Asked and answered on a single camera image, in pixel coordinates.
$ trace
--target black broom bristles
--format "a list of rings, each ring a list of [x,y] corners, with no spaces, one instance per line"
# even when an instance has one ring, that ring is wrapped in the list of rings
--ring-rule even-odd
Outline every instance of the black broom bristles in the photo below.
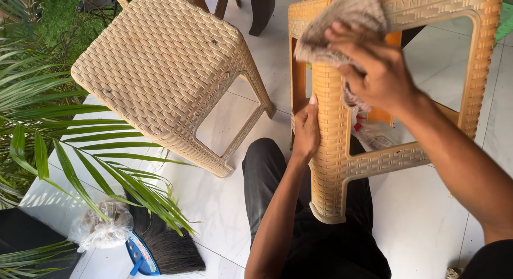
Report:
[[[128,192],[127,200],[139,204]],[[205,270],[203,262],[189,232],[184,228],[180,236],[167,226],[158,215],[148,212],[145,207],[129,205],[133,217],[133,230],[144,241],[151,252],[161,274],[174,275]]]

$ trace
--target rattan-textured stool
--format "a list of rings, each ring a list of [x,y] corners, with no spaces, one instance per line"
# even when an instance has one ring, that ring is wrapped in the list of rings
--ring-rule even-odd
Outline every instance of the rattan-textured stool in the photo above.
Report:
[[[260,115],[275,111],[239,30],[185,0],[133,0],[71,75],[146,137],[219,177]],[[219,157],[196,130],[239,75],[260,105]]]
[[[294,114],[308,102],[305,98],[305,66],[293,59],[296,41],[306,27],[332,0],[305,0],[289,7],[289,53]],[[495,44],[502,0],[383,0],[390,32],[468,16],[474,24],[460,112],[439,107],[470,138],[476,135],[490,57]],[[363,153],[349,154],[351,113],[341,100],[338,70],[326,63],[312,66],[312,93],[319,103],[321,145],[310,161],[314,215],[324,223],[345,222],[347,184],[358,178],[429,163],[417,142]]]

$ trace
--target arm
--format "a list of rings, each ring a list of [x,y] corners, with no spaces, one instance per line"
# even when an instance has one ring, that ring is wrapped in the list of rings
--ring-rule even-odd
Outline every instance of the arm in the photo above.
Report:
[[[301,179],[319,145],[317,98],[296,114],[292,156],[256,232],[245,278],[278,278],[287,257]]]
[[[362,27],[336,22],[325,35],[332,49],[367,72],[364,76],[353,66],[340,67],[351,90],[407,127],[447,188],[479,221],[485,243],[512,239],[513,180],[415,87],[401,49],[372,38]]]

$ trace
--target artificial grass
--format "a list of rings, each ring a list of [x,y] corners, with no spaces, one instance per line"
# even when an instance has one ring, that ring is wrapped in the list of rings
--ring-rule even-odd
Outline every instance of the artificial grass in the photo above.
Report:
[[[42,0],[42,18],[36,25],[36,31],[46,46],[53,47],[59,44],[61,34],[67,33],[70,28],[75,26],[78,20],[77,16],[91,16],[90,14],[76,13],[75,8],[78,3],[78,0]],[[68,47],[68,60],[74,62],[78,59],[104,28],[103,20],[96,17],[79,26]]]

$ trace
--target cleaning cloth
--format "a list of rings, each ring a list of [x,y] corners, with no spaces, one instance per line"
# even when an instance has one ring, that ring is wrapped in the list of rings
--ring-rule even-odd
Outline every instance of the cleaning cloth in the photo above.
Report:
[[[328,62],[334,65],[352,64],[359,71],[363,69],[346,55],[328,50],[329,41],[324,31],[335,21],[347,25],[358,24],[375,31],[384,38],[388,32],[388,23],[383,11],[381,0],[333,0],[301,33],[294,56],[299,61]],[[343,101],[352,111],[370,111],[370,106],[351,92],[347,81],[343,81]]]

